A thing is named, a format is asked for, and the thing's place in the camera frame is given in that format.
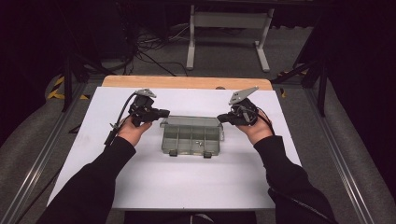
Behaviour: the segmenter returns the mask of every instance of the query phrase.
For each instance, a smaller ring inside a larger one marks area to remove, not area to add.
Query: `person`
[[[270,186],[268,193],[276,204],[276,223],[336,223],[328,200],[311,185],[306,171],[288,159],[282,137],[273,135],[268,120],[258,119],[252,126],[237,128],[246,134],[262,158]],[[105,147],[93,162],[70,178],[37,223],[106,223],[117,175],[136,153],[136,145],[150,126],[151,123],[143,123],[135,127],[132,118],[128,118],[111,146]],[[189,214],[163,221],[218,223],[205,214]]]

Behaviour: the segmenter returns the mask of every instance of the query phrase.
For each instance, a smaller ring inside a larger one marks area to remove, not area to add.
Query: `hand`
[[[260,109],[259,114],[271,123]],[[261,118],[257,118],[257,121],[253,126],[239,125],[236,127],[247,135],[248,140],[253,146],[263,138],[273,135],[268,124],[266,124]]]
[[[133,118],[129,116],[123,122],[122,126],[120,127],[118,136],[121,137],[121,138],[124,138],[125,140],[130,142],[132,144],[132,146],[135,147],[137,145],[137,143],[139,142],[140,137],[142,136],[142,134],[149,127],[151,127],[152,123],[151,122],[143,123],[139,127],[135,127],[132,124],[132,120],[133,120]]]

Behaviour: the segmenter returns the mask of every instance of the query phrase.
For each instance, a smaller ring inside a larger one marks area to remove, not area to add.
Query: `black sleeve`
[[[95,161],[70,178],[37,223],[106,223],[116,177],[135,153],[128,141],[116,137]]]
[[[334,220],[332,208],[321,191],[315,189],[308,180],[306,171],[293,164],[286,156],[281,136],[270,136],[257,142],[254,147],[259,152],[267,172],[271,189],[269,195],[276,204],[276,223],[331,223],[314,212],[287,199],[289,196],[316,209]]]

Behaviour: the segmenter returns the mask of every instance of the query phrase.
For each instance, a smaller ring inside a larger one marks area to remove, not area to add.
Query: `white tabletop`
[[[93,161],[104,149],[104,142],[126,99],[136,88],[99,87],[64,164],[49,202],[70,177]],[[230,110],[234,91],[151,89],[157,98],[155,108],[171,115],[216,117]],[[274,91],[255,91],[248,97],[261,107],[282,135],[290,160],[301,164]],[[220,154],[211,159],[201,156],[163,154],[160,122],[143,134],[136,154],[117,178],[113,208],[122,210],[257,210],[275,207],[267,194],[265,169],[257,151],[237,128],[224,123],[225,140]]]

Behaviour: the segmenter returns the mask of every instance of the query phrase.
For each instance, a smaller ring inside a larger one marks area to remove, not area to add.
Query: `gray carpet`
[[[272,79],[281,71],[290,70],[311,29],[271,29],[264,45],[271,72],[261,70],[258,57],[252,43],[257,31],[245,30],[239,35],[229,35],[219,30],[203,30],[198,33],[195,51],[194,70],[188,72],[191,77],[259,77]],[[179,62],[185,64],[188,41],[179,39],[162,49],[147,52],[158,62]],[[118,62],[106,62],[105,66]],[[178,76],[185,76],[177,64],[163,64]],[[167,75],[153,63],[134,60],[127,73],[133,75]],[[84,94],[93,95],[101,79],[90,79]],[[286,97],[279,94],[279,88],[286,91]],[[339,223],[354,224],[360,222],[343,181],[332,160],[329,143],[315,119],[305,90],[298,85],[275,86],[291,136],[299,153],[301,162],[308,172],[314,186],[328,197]],[[72,116],[66,122],[61,137],[57,141],[45,170],[37,181],[27,204],[43,189],[56,170],[63,164],[76,137],[69,130],[79,125],[85,116],[90,100],[78,100]],[[337,100],[329,84],[326,98],[326,119],[332,129],[351,173],[361,190],[374,223],[396,223],[396,208],[387,187],[367,153],[364,144],[353,128],[346,112]],[[50,99],[30,116],[8,138],[0,149],[0,214],[7,211],[18,192],[30,167],[44,146],[52,127],[61,114],[63,100]],[[21,223],[35,223],[46,207],[53,184],[39,198]],[[273,209],[257,211],[258,223],[275,222]],[[112,211],[107,223],[122,223],[122,212]]]

